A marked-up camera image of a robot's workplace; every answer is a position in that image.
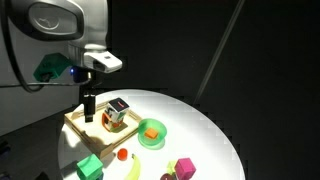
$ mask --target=orange object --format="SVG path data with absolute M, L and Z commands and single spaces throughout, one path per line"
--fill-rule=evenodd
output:
M 158 136 L 158 131 L 156 131 L 153 128 L 148 128 L 144 133 L 144 135 L 147 136 L 148 138 L 155 139 Z
M 128 151 L 125 148 L 121 148 L 118 151 L 118 159 L 120 161 L 125 161 L 125 160 L 127 160 L 127 157 L 128 157 Z

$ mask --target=pink cube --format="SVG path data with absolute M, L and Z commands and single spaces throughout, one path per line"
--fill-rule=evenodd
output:
M 190 158 L 179 159 L 174 169 L 179 180 L 189 180 L 196 172 L 196 168 Z

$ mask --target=black background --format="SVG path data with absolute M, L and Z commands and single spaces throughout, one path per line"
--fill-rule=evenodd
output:
M 192 103 L 237 1 L 110 3 L 107 41 L 124 68 L 98 88 L 153 90 Z M 229 136 L 247 179 L 318 175 L 319 7 L 247 0 L 195 106 Z

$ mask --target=yellow banana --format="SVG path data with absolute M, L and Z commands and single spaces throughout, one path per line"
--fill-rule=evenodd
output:
M 125 180 L 138 180 L 140 176 L 140 160 L 134 154 L 132 154 L 132 158 L 134 160 L 133 165 Z

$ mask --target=table surface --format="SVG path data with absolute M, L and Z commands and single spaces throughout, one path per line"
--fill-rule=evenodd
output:
M 124 179 L 131 170 L 135 154 L 141 162 L 140 180 L 157 180 L 166 173 L 168 162 L 190 158 L 196 167 L 192 179 L 245 180 L 243 166 L 229 139 L 205 115 L 172 97 L 144 90 L 118 90 L 96 96 L 96 103 L 121 97 L 142 118 L 160 120 L 167 128 L 165 146 L 149 150 L 140 145 L 137 134 L 114 149 L 128 150 L 128 159 L 120 161 L 109 154 L 104 164 L 104 179 Z M 66 125 L 59 138 L 59 167 L 64 179 L 79 179 L 76 163 L 91 152 Z

